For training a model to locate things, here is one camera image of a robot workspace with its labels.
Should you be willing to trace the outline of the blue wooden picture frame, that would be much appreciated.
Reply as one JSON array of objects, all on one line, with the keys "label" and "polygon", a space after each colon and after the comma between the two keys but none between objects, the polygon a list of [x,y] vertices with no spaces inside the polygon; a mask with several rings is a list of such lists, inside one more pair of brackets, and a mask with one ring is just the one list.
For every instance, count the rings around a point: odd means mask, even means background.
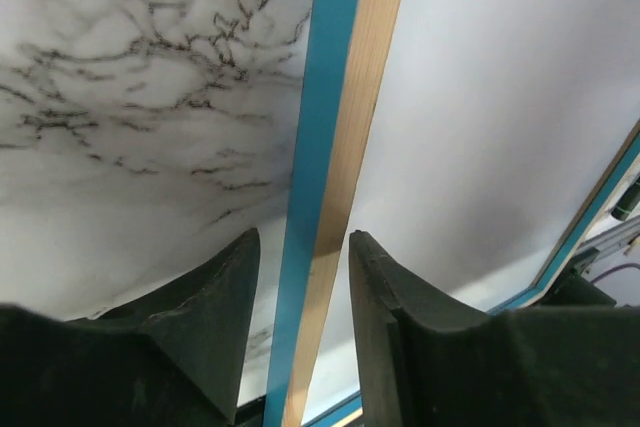
[{"label": "blue wooden picture frame", "polygon": [[[347,237],[402,0],[313,0],[309,50],[279,282],[264,422],[299,426],[360,387]],[[608,225],[639,170],[639,119],[541,272],[489,311],[529,305],[578,245]]]}]

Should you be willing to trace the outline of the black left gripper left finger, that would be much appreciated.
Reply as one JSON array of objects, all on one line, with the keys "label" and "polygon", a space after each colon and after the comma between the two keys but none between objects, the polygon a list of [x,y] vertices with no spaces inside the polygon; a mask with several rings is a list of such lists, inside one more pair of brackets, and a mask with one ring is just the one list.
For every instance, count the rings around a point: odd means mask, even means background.
[{"label": "black left gripper left finger", "polygon": [[1,308],[5,426],[230,426],[260,265],[250,229],[96,319]]}]

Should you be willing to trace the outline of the photo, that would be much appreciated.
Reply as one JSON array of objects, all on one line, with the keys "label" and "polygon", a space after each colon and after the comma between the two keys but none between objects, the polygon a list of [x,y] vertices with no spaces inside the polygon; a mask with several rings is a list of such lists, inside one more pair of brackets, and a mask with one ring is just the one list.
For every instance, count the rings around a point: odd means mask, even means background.
[{"label": "photo", "polygon": [[402,0],[348,228],[488,310],[639,119],[639,0]]}]

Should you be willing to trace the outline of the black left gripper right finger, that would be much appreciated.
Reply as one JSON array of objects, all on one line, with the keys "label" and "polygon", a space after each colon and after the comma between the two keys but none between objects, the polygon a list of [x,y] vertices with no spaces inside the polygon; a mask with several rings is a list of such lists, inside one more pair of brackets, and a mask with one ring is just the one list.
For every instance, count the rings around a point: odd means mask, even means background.
[{"label": "black left gripper right finger", "polygon": [[489,315],[440,291],[368,233],[349,283],[369,426],[635,426],[639,311],[542,306]]}]

